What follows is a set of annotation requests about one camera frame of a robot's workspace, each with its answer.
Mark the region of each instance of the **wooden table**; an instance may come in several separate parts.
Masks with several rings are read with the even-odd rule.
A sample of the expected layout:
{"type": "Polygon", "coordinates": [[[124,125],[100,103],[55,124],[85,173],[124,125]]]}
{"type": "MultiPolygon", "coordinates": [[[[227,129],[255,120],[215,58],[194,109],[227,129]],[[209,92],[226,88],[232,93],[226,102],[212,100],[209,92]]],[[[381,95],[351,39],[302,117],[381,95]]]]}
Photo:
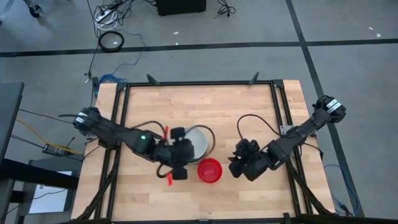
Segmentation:
{"type": "MultiPolygon", "coordinates": [[[[285,80],[284,85],[293,122],[299,125],[308,119],[300,83],[297,80],[285,80]]],[[[116,84],[102,84],[99,89],[96,107],[108,119],[111,117],[115,92],[116,84]]],[[[119,101],[117,122],[120,122],[123,98],[124,91],[119,101]]],[[[157,120],[169,127],[189,127],[194,124],[209,126],[216,134],[216,147],[210,157],[221,162],[223,176],[215,184],[206,184],[197,176],[197,165],[189,165],[186,166],[188,180],[174,181],[172,186],[168,186],[165,179],[156,177],[158,163],[148,162],[123,146],[112,221],[274,218],[281,217],[285,212],[293,217],[292,197],[284,165],[275,171],[267,170],[254,182],[248,181],[243,175],[235,179],[228,170],[227,157],[232,156],[239,141],[236,122],[240,116],[248,113],[262,116],[278,129],[269,85],[131,88],[126,127],[148,120],[157,120]]],[[[158,126],[148,125],[145,128],[160,132],[158,126]]],[[[203,131],[211,144],[210,134],[203,131]]],[[[257,139],[260,146],[278,138],[265,124],[251,117],[241,121],[241,131],[244,138],[257,139]]],[[[307,143],[316,145],[313,138],[308,138],[307,143]]],[[[96,145],[97,142],[89,144],[86,154],[96,145]]],[[[306,145],[302,146],[302,151],[308,186],[333,212],[333,202],[318,151],[306,145]]],[[[79,216],[95,195],[103,158],[104,150],[98,149],[85,159],[72,218],[79,216]]],[[[305,211],[301,190],[297,188],[301,208],[305,211]]],[[[108,192],[104,198],[103,216],[108,192]]]]}

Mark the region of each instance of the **yellow wire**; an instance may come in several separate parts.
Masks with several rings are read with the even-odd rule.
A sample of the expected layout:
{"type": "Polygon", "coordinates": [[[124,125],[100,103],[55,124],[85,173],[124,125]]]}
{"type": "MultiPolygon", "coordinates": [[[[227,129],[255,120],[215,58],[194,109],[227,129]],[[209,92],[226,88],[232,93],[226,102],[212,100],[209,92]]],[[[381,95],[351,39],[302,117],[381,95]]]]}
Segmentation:
{"type": "Polygon", "coordinates": [[[63,147],[63,146],[59,146],[57,144],[52,144],[51,142],[46,141],[42,136],[40,136],[31,126],[29,126],[27,123],[21,121],[20,119],[16,119],[16,121],[20,122],[21,124],[23,124],[24,126],[26,126],[29,130],[31,130],[42,142],[52,146],[52,147],[57,147],[59,149],[63,149],[65,151],[68,151],[72,154],[81,154],[80,152],[76,152],[74,150],[71,150],[67,147],[63,147]]]}

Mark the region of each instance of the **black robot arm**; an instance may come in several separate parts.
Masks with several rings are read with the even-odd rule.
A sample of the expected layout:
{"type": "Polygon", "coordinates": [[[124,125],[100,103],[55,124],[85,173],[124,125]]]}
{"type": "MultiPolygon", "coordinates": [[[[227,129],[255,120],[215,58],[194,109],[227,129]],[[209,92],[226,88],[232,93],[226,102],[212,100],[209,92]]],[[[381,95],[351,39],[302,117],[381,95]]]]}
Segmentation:
{"type": "Polygon", "coordinates": [[[237,178],[243,173],[250,181],[254,181],[268,168],[276,170],[286,162],[295,147],[305,142],[308,135],[327,123],[340,122],[346,115],[346,108],[330,96],[321,97],[313,107],[314,113],[306,122],[288,130],[262,149],[255,140],[249,142],[242,139],[238,142],[235,157],[229,158],[232,175],[237,178]]]}
{"type": "MultiPolygon", "coordinates": [[[[170,130],[170,137],[174,142],[169,144],[166,139],[152,131],[141,130],[138,126],[125,128],[116,124],[102,117],[97,108],[83,108],[78,115],[74,116],[76,117],[73,121],[74,127],[85,136],[87,134],[98,136],[100,146],[117,149],[123,142],[134,154],[148,161],[160,162],[171,167],[173,179],[187,179],[187,170],[183,167],[194,157],[194,152],[191,141],[184,138],[184,128],[170,130]]],[[[157,123],[165,136],[166,133],[160,123],[156,121],[147,123],[157,123]]]]}

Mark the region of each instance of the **black box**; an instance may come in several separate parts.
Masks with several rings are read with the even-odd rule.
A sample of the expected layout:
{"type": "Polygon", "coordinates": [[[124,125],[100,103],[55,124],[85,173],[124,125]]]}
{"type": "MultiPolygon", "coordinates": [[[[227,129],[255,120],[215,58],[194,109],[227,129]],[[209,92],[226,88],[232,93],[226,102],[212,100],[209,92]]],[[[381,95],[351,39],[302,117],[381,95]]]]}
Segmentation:
{"type": "Polygon", "coordinates": [[[160,16],[203,12],[206,10],[206,0],[156,0],[156,7],[160,16]]]}

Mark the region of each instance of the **red bowl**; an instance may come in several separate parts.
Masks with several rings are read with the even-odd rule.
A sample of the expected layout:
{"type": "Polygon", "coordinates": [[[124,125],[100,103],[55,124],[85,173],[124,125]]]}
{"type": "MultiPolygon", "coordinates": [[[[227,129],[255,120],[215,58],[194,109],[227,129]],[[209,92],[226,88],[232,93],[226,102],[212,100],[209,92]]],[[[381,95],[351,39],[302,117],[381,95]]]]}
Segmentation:
{"type": "Polygon", "coordinates": [[[202,160],[198,165],[198,176],[206,183],[214,183],[221,178],[223,168],[220,162],[213,158],[202,160]]]}

